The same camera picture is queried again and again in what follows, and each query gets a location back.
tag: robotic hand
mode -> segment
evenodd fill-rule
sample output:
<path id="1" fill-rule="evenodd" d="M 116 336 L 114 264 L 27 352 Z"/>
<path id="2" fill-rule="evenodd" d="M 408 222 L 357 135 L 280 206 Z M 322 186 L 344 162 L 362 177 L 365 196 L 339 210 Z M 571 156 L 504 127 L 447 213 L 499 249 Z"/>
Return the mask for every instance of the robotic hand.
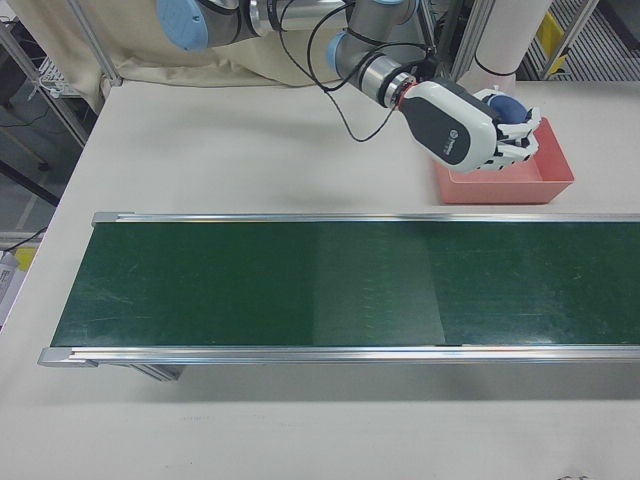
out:
<path id="1" fill-rule="evenodd" d="M 403 59 L 398 49 L 386 48 L 392 45 L 388 41 L 393 32 L 416 25 L 423 0 L 156 1 L 165 33 L 187 51 L 271 31 L 310 29 L 320 18 L 325 27 L 346 26 L 327 46 L 328 64 L 382 107 L 398 108 L 416 140 L 451 170 L 501 170 L 537 152 L 533 132 L 540 124 L 538 108 L 527 110 L 497 89 L 470 95 L 432 75 L 423 75 L 420 80 L 427 81 L 416 83 L 410 73 L 415 61 Z M 412 55 L 419 47 L 404 45 L 413 45 Z M 424 52 L 418 52 L 424 58 Z"/>
<path id="2" fill-rule="evenodd" d="M 397 106 L 415 139 L 451 170 L 502 170 L 538 151 L 533 132 L 540 110 L 527 110 L 498 90 L 470 95 L 453 82 L 432 79 L 406 88 Z"/>

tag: metal frame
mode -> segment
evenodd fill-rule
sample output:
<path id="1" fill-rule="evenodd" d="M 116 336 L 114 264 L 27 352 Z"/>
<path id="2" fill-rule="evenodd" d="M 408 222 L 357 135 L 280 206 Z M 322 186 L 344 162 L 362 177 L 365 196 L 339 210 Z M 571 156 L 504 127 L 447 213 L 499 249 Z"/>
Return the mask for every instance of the metal frame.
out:
<path id="1" fill-rule="evenodd" d="M 560 43 L 553 51 L 551 56 L 547 59 L 547 63 L 542 68 L 542 70 L 538 73 L 538 78 L 541 80 L 548 80 L 551 77 L 551 69 L 555 65 L 558 58 L 562 55 L 566 55 L 571 48 L 571 44 L 578 37 L 587 21 L 591 17 L 591 14 L 598 6 L 599 0 L 585 0 L 580 8 L 576 12 L 576 15 L 573 17 L 571 24 L 567 27 L 567 30 L 564 32 Z"/>
<path id="2" fill-rule="evenodd" d="M 78 142 L 81 147 L 84 147 L 89 138 L 86 130 L 67 104 L 64 103 L 64 100 L 50 97 L 49 92 L 40 85 L 38 82 L 40 72 L 31 62 L 29 55 L 27 55 L 18 41 L 13 37 L 10 30 L 4 25 L 0 26 L 0 43 L 7 52 L 9 52 L 9 55 L 11 55 L 13 60 L 18 64 L 34 88 L 42 95 L 42 98 L 44 98 L 49 107 L 55 112 L 62 124 L 69 130 L 76 142 Z"/>
<path id="3" fill-rule="evenodd" d="M 98 65 L 100 65 L 100 68 L 102 69 L 102 73 L 107 77 L 112 87 L 119 87 L 122 85 L 122 77 L 118 74 L 111 58 L 102 46 L 102 43 L 100 43 L 100 39 L 96 35 L 91 22 L 84 13 L 84 10 L 82 10 L 80 3 L 77 0 L 67 0 L 67 5 L 76 17 L 78 25 L 87 39 L 89 48 L 91 49 L 93 56 L 96 58 Z"/>
<path id="4" fill-rule="evenodd" d="M 492 221 L 640 222 L 640 214 L 134 214 L 96 213 L 93 225 L 113 222 L 322 222 L 322 221 Z M 52 347 L 38 363 L 50 367 L 123 365 L 156 380 L 177 380 L 186 365 L 228 364 L 475 364 L 638 362 L 640 345 L 465 345 L 416 347 Z"/>
<path id="5" fill-rule="evenodd" d="M 229 223 L 229 222 L 640 222 L 639 213 L 585 214 L 585 213 L 256 213 L 256 214 L 140 214 L 132 212 L 97 212 L 92 225 L 97 223 Z"/>
<path id="6" fill-rule="evenodd" d="M 451 67 L 452 80 L 459 80 L 469 70 L 495 3 L 495 0 L 475 0 L 473 2 L 469 22 L 464 30 L 458 54 Z"/>

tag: beige fabric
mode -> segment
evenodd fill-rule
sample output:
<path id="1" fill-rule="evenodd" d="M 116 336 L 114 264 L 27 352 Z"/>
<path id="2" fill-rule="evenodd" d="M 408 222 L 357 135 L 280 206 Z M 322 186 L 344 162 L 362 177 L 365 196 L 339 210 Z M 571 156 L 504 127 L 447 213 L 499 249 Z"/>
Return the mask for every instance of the beige fabric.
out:
<path id="1" fill-rule="evenodd" d="M 9 4 L 69 83 L 98 110 L 101 71 L 66 1 L 9 0 Z M 155 0 L 82 0 L 81 5 L 125 79 L 198 87 L 310 83 L 285 56 L 276 34 L 188 53 L 165 37 Z M 314 42 L 314 67 L 323 81 L 335 79 L 324 61 L 324 49 L 334 34 L 321 32 Z M 304 59 L 308 32 L 284 35 L 294 57 Z"/>

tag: table surface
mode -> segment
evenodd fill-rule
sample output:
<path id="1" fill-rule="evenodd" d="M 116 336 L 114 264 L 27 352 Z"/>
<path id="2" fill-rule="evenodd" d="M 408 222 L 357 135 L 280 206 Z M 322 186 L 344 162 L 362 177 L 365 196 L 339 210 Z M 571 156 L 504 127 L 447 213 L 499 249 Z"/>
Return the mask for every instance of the table surface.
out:
<path id="1" fill-rule="evenodd" d="M 96 211 L 640 213 L 640 84 L 518 88 L 576 176 L 548 206 L 441 206 L 400 115 L 356 144 L 314 89 L 113 89 L 0 335 L 3 477 L 636 478 L 638 366 L 36 365 Z"/>

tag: floor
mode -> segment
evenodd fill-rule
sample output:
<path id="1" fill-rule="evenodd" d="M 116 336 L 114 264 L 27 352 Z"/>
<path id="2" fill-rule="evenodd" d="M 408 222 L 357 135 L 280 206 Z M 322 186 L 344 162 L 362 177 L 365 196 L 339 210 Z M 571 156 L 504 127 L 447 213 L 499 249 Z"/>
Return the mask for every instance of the floor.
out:
<path id="1" fill-rule="evenodd" d="M 62 195 L 82 149 L 65 130 L 55 113 L 25 83 L 12 97 L 13 108 L 0 107 L 0 158 L 56 196 Z M 29 123 L 30 126 L 8 125 Z M 45 161 L 48 171 L 38 164 Z M 0 175 L 0 247 L 29 236 L 46 226 L 55 208 L 28 190 Z"/>
<path id="2" fill-rule="evenodd" d="M 567 28 L 582 0 L 555 0 L 551 6 L 562 28 Z M 546 57 L 535 41 L 529 49 L 529 64 L 523 74 L 536 80 Z M 574 42 L 563 73 L 551 77 L 555 81 L 637 81 L 640 80 L 640 50 L 629 50 L 604 15 L 596 8 Z"/>

